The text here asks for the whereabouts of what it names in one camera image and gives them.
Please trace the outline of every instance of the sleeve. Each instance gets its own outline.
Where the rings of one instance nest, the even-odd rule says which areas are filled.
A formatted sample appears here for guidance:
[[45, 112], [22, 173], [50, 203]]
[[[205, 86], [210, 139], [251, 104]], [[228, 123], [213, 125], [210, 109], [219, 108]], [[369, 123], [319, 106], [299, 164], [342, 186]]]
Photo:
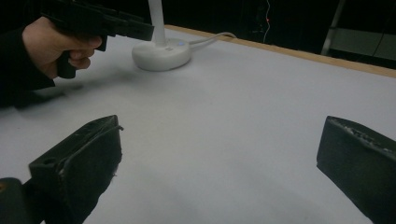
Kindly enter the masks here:
[[38, 90], [54, 86], [33, 64], [22, 41], [23, 28], [0, 35], [0, 91]]

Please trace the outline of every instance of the hand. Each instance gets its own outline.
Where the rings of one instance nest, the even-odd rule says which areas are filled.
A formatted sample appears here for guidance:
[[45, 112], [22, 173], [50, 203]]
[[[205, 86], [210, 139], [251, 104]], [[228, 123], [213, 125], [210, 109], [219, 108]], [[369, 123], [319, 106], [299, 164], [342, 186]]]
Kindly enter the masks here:
[[77, 69], [88, 68], [94, 49], [102, 44], [99, 36], [70, 35], [60, 32], [47, 18], [26, 26], [22, 40], [35, 66], [49, 78], [56, 78], [56, 60], [70, 50], [69, 62]]

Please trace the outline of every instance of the white table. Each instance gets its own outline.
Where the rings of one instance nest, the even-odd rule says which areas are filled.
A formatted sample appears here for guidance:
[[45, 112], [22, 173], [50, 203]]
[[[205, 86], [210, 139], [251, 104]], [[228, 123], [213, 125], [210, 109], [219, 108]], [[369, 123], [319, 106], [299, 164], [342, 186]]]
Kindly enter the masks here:
[[[201, 38], [167, 30], [172, 37]], [[0, 176], [83, 124], [118, 115], [122, 162], [87, 224], [371, 223], [316, 167], [327, 116], [396, 139], [396, 78], [217, 41], [176, 70], [132, 62], [138, 40], [109, 38], [51, 101], [0, 110]]]

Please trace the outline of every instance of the black sleeve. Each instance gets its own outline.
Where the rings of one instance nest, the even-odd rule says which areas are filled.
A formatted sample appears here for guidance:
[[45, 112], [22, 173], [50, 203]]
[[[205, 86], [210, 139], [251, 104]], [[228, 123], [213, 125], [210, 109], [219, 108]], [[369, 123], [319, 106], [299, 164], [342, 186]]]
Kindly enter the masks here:
[[0, 35], [0, 90], [38, 90], [54, 86], [32, 63], [22, 41], [23, 28]]
[[38, 1], [0, 3], [0, 92], [38, 90], [54, 86], [33, 64], [22, 41], [24, 27], [35, 20]]

